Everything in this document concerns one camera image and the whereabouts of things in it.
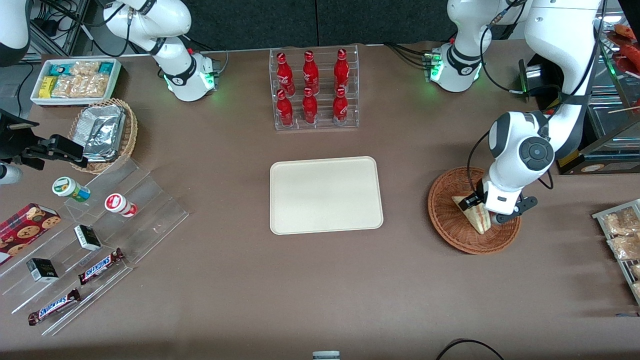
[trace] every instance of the small black box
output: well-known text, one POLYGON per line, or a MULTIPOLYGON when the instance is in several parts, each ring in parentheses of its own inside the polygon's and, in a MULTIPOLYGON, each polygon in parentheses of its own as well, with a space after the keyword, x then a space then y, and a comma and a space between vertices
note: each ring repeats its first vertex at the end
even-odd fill
POLYGON ((58 274, 53 268, 51 260, 32 258, 27 261, 27 267, 35 281, 54 282, 58 280, 58 274))
POLYGON ((90 251, 100 250, 102 245, 91 227, 78 225, 74 228, 74 231, 76 232, 76 238, 80 241, 80 246, 84 249, 90 251))

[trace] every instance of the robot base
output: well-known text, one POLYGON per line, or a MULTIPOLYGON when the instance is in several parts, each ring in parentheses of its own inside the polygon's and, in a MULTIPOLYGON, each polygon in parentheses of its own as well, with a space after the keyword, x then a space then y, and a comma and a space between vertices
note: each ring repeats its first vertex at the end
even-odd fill
POLYGON ((448 59, 447 51, 450 47, 451 44, 447 43, 431 51, 434 58, 431 59, 433 68, 429 72, 428 81, 436 83, 450 92, 463 92, 470 88, 471 84, 478 78, 481 65, 478 66, 475 72, 472 71, 467 75, 458 74, 458 70, 451 65, 448 59), (435 57, 438 54, 440 59, 436 60, 435 57))
POLYGON ((196 60, 196 71, 186 84, 177 86, 172 84, 166 76, 164 77, 169 90, 182 101, 196 101, 210 91, 216 90, 218 85, 218 73, 214 69, 214 62, 201 54, 191 56, 196 60))

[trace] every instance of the red cookie box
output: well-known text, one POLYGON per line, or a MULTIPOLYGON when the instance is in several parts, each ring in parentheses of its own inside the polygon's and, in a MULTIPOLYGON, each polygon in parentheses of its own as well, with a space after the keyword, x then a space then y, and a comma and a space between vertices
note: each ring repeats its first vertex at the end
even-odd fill
POLYGON ((60 221, 57 212, 38 204, 29 204, 0 224, 0 265, 60 221))

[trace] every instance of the snickers bar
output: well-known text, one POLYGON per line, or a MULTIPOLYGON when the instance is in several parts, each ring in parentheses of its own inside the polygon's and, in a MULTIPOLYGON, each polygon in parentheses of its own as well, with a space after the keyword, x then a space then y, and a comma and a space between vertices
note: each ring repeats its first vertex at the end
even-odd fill
POLYGON ((89 270, 85 271, 83 274, 78 275, 78 278, 80 278, 80 285, 88 283, 91 279, 107 270, 109 267, 115 264, 116 261, 122 258, 124 258, 122 251, 120 251, 120 248, 117 248, 114 252, 110 253, 109 256, 100 260, 96 265, 91 266, 89 270))
POLYGON ((31 314, 29 314, 29 325, 31 326, 37 325, 39 322, 44 320, 44 318, 46 318, 47 316, 55 313, 56 311, 59 311, 60 309, 62 309, 63 307, 66 307, 69 304, 80 302, 81 300, 82 299, 80 298, 80 293, 78 292, 78 289, 73 289, 71 290, 70 293, 66 294, 60 299, 41 308, 40 311, 34 311, 31 314))

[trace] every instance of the aluminum foil package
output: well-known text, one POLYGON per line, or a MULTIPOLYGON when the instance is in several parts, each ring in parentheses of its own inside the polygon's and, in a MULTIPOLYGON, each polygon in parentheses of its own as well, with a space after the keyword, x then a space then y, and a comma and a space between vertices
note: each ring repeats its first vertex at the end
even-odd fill
POLYGON ((126 112, 118 105, 93 106, 83 110, 73 141, 84 146, 91 162, 113 161, 118 157, 126 112))

